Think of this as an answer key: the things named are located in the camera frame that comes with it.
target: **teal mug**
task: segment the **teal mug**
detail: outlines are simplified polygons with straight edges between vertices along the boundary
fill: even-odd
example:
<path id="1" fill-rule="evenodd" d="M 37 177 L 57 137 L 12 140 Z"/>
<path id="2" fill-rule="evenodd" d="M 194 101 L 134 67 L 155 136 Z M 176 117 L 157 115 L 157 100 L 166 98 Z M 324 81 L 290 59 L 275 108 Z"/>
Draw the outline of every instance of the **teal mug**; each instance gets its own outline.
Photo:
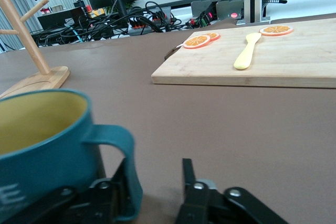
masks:
<path id="1" fill-rule="evenodd" d="M 128 212 L 118 219 L 134 219 L 142 188 L 129 131 L 94 124 L 89 97 L 75 90 L 0 99 L 0 223 L 58 187 L 88 189 L 104 174 L 99 144 L 112 145 L 125 156 L 130 200 Z"/>

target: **orange slice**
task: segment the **orange slice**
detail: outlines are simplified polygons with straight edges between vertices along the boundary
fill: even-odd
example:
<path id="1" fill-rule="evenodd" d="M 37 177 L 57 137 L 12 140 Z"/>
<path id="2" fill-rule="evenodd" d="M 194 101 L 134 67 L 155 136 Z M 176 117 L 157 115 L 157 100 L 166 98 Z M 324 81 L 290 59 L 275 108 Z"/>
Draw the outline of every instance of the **orange slice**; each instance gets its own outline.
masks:
<path id="1" fill-rule="evenodd" d="M 204 47 L 210 42 L 210 39 L 211 37 L 209 35 L 198 35 L 190 39 L 187 39 L 183 43 L 183 47 L 188 49 Z"/>
<path id="2" fill-rule="evenodd" d="M 269 26 L 260 29 L 260 33 L 265 36 L 280 36 L 290 34 L 293 31 L 291 26 Z"/>
<path id="3" fill-rule="evenodd" d="M 218 33 L 207 33 L 205 35 L 209 35 L 210 36 L 210 41 L 214 41 L 220 38 L 220 34 Z"/>

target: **wooden cutting board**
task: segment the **wooden cutting board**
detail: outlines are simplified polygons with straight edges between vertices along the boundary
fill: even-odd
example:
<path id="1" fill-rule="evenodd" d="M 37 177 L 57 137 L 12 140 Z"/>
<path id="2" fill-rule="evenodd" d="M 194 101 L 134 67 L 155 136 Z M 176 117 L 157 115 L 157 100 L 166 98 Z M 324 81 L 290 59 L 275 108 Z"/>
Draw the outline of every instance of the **wooden cutting board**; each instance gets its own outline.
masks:
<path id="1" fill-rule="evenodd" d="M 336 18 L 278 25 L 292 26 L 294 31 L 283 36 L 262 36 L 255 45 L 251 65 L 245 70 L 237 70 L 233 64 L 247 45 L 246 35 L 272 25 L 214 30 L 220 39 L 202 48 L 182 47 L 152 74 L 152 81 L 336 88 Z M 190 37 L 203 33 L 197 31 Z"/>

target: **brown tabletop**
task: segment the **brown tabletop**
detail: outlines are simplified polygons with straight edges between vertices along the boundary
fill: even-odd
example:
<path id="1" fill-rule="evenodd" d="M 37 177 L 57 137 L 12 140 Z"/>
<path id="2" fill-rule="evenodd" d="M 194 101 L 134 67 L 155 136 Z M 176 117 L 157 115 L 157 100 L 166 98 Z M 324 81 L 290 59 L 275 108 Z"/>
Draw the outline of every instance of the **brown tabletop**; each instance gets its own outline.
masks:
<path id="1" fill-rule="evenodd" d="M 228 27 L 234 20 L 211 29 Z M 174 223 L 182 158 L 191 158 L 196 177 L 221 193 L 244 187 L 289 223 L 334 224 L 336 90 L 152 84 L 166 53 L 192 32 L 41 49 L 51 67 L 69 67 L 62 88 L 91 97 L 96 123 L 134 135 L 144 198 L 132 223 Z M 25 50 L 1 54 L 0 93 L 35 72 Z M 111 176 L 122 156 L 101 149 Z"/>

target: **metal bolt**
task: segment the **metal bolt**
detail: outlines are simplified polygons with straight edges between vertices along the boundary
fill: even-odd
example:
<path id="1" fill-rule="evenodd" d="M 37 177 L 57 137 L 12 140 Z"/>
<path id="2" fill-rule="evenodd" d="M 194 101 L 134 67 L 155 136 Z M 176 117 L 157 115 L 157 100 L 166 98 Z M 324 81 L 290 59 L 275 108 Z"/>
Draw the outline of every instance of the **metal bolt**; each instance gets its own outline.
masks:
<path id="1" fill-rule="evenodd" d="M 234 197 L 240 197 L 242 194 L 240 193 L 240 191 L 238 191 L 237 189 L 232 189 L 230 191 L 230 195 L 234 196 Z"/>
<path id="2" fill-rule="evenodd" d="M 62 192 L 61 192 L 61 195 L 62 195 L 62 196 L 68 196 L 68 195 L 70 195 L 70 194 L 72 194 L 72 190 L 69 189 L 69 188 L 64 188 L 64 189 L 62 190 Z"/>
<path id="3" fill-rule="evenodd" d="M 194 188 L 198 190 L 202 190 L 204 188 L 204 185 L 202 183 L 195 183 Z"/>
<path id="4" fill-rule="evenodd" d="M 100 189 L 106 189 L 106 188 L 109 188 L 110 187 L 110 184 L 107 183 L 107 182 L 102 182 L 99 184 L 99 188 Z"/>

